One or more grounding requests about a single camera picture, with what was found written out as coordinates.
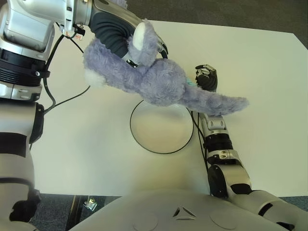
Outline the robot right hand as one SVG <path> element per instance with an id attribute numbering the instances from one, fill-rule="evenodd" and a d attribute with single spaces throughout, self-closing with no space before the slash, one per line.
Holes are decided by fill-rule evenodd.
<path id="1" fill-rule="evenodd" d="M 196 84 L 203 90 L 216 92 L 218 87 L 217 71 L 214 67 L 203 64 L 195 67 L 196 70 Z"/>

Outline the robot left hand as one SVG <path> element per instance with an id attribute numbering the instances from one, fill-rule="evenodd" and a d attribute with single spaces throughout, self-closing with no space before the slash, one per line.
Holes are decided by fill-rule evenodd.
<path id="1" fill-rule="evenodd" d="M 167 46 L 152 24 L 130 12 L 125 0 L 76 0 L 74 7 L 74 22 L 88 26 L 111 53 L 134 68 L 150 66 L 158 54 L 167 58 Z"/>

